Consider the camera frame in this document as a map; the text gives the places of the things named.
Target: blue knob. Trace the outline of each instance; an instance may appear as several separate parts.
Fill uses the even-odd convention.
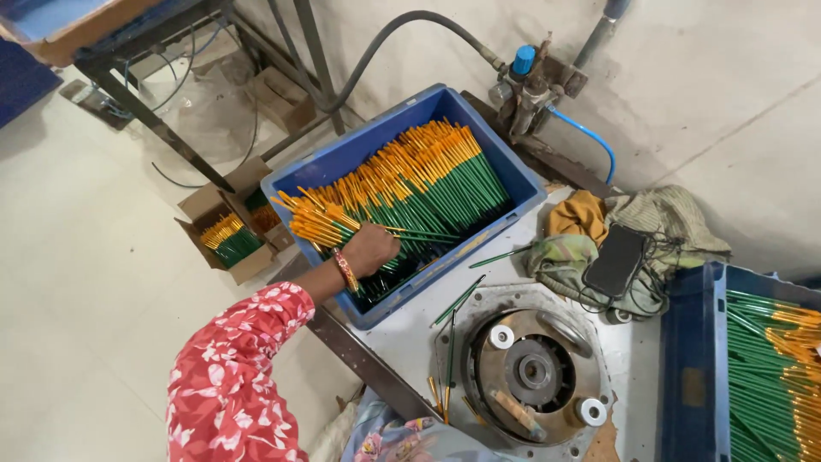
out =
[[[530,72],[533,66],[533,58],[536,57],[536,50],[530,45],[522,45],[516,50],[516,59],[513,60],[511,70],[516,74],[524,76]]]

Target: yellow cloth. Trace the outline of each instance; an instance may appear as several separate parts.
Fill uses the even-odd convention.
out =
[[[590,194],[590,191],[577,191],[550,211],[544,226],[545,237],[582,234],[593,239],[598,247],[608,236],[608,229],[604,226],[606,212],[603,200]]]

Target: bundle of paintbrushes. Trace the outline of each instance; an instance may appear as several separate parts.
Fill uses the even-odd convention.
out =
[[[273,211],[271,202],[268,202],[262,188],[258,188],[245,199],[245,208],[251,213],[254,223],[262,229],[263,233],[267,233],[282,222],[277,212]]]
[[[207,228],[200,236],[200,241],[219,258],[225,268],[231,268],[243,258],[262,247],[239,218],[233,213],[219,216],[220,220]]]
[[[821,460],[821,313],[727,291],[732,458]]]
[[[294,214],[293,233],[326,258],[363,221],[402,241],[395,260],[361,281],[355,296],[365,309],[511,208],[470,129],[446,119],[403,132],[331,186],[299,190],[303,197],[271,199]]]

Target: woman's hand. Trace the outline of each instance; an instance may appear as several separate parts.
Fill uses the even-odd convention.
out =
[[[385,228],[364,222],[354,237],[342,248],[342,255],[359,279],[370,276],[380,266],[388,263],[399,253],[399,239]]]

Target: woman's arm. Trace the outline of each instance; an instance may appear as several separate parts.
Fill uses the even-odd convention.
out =
[[[342,250],[357,278],[399,252],[384,229],[363,224]],[[345,288],[335,261],[272,284],[218,314],[177,355],[168,385],[172,462],[304,460],[296,420],[268,377],[271,358],[314,316],[314,300]]]

